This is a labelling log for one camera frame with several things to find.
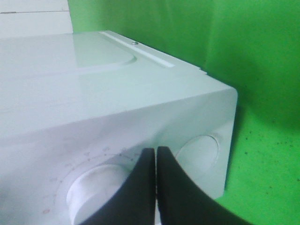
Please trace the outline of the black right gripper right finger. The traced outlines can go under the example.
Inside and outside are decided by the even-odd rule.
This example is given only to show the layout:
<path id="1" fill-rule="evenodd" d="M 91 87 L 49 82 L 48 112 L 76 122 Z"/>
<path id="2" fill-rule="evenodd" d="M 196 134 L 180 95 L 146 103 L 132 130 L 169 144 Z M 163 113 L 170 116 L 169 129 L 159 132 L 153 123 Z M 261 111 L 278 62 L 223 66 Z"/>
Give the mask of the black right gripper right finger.
<path id="1" fill-rule="evenodd" d="M 204 193 L 166 146 L 157 149 L 157 200 L 163 225 L 250 224 Z"/>

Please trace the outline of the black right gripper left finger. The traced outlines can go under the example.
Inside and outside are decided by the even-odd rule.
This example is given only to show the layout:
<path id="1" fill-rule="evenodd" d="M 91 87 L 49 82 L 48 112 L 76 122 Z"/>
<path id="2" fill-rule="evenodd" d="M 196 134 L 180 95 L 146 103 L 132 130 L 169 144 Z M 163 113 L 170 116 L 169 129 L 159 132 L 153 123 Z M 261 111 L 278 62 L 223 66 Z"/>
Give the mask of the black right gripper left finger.
<path id="1" fill-rule="evenodd" d="M 112 198 L 82 225 L 153 225 L 156 207 L 155 151 L 144 148 Z"/>

